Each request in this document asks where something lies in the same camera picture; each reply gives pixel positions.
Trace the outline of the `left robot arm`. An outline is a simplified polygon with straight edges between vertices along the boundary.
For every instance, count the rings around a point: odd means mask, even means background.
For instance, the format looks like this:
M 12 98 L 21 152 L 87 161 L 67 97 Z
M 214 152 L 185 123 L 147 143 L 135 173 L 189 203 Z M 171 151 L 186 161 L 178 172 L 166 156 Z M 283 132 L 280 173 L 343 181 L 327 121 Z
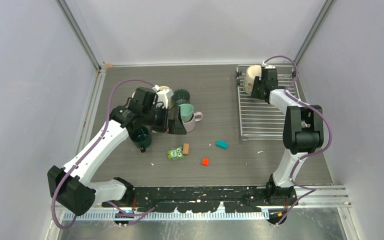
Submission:
M 82 216 L 94 204 L 115 201 L 121 207 L 133 202 L 133 186 L 120 177 L 92 182 L 97 169 L 122 142 L 131 140 L 144 153 L 152 144 L 151 132 L 187 133 L 180 107 L 172 104 L 170 88 L 138 87 L 125 105 L 113 108 L 99 132 L 72 160 L 47 172 L 52 199 Z

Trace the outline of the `cream floral mug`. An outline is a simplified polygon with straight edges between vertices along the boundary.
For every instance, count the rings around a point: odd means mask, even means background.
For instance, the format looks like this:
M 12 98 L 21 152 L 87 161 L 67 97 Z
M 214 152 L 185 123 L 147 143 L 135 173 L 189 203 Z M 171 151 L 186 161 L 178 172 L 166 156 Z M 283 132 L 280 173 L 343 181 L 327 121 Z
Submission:
M 260 77 L 262 72 L 261 65 L 251 65 L 246 69 L 245 76 L 242 83 L 242 89 L 248 95 L 251 95 L 255 77 Z

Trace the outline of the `pale green small mug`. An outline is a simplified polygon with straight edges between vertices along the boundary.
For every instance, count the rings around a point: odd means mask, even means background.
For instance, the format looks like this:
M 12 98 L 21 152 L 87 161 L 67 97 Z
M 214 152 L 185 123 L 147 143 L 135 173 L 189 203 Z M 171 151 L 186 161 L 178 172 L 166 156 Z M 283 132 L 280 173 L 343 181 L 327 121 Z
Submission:
M 187 123 L 194 116 L 194 106 L 190 103 L 183 103 L 179 105 L 181 120 Z

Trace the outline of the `dark teal mug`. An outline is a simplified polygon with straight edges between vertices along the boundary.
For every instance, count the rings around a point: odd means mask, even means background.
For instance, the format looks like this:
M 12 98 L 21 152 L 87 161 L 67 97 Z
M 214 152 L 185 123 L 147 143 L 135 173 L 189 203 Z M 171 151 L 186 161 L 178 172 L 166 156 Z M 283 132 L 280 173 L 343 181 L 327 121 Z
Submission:
M 146 126 L 141 126 L 133 130 L 129 134 L 129 138 L 141 153 L 145 153 L 152 144 L 152 136 Z

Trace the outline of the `dark grey mug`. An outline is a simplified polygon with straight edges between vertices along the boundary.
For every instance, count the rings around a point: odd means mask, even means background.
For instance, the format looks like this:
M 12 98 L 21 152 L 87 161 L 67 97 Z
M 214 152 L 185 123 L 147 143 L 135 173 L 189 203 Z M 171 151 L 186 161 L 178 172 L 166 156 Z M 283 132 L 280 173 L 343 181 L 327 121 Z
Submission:
M 172 100 L 175 105 L 189 104 L 191 102 L 191 94 L 186 89 L 177 89 L 173 92 Z

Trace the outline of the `lilac pink mug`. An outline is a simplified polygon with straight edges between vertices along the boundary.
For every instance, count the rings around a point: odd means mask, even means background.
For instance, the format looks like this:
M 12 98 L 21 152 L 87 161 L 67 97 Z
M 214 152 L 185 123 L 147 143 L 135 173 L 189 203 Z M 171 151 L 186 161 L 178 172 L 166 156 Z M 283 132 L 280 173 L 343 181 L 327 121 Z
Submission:
M 184 126 L 186 132 L 190 133 L 191 131 L 193 131 L 196 127 L 197 122 L 202 121 L 203 117 L 204 117 L 204 115 L 202 112 L 200 112 L 200 111 L 194 112 L 192 115 L 192 118 L 188 122 L 183 122 L 183 126 Z

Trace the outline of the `cream ribbed mug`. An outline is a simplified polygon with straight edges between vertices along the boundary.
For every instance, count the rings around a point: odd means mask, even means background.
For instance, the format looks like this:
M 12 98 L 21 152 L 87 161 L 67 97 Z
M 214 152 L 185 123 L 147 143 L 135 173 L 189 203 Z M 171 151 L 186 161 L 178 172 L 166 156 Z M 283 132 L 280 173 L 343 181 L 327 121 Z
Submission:
M 173 103 L 174 91 L 170 87 L 160 86 L 158 94 L 161 94 L 163 96 L 164 105 L 168 109 L 171 109 L 174 106 L 174 103 Z

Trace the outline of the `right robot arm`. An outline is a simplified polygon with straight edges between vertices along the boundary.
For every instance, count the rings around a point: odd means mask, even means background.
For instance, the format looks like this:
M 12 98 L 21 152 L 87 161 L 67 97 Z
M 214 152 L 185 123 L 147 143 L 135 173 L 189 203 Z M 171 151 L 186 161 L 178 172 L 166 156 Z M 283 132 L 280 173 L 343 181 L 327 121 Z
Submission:
M 284 154 L 266 183 L 265 199 L 279 205 L 293 196 L 296 176 L 310 154 L 324 143 L 322 108 L 308 105 L 279 86 L 277 69 L 262 65 L 255 76 L 251 97 L 264 100 L 284 113 L 282 142 Z

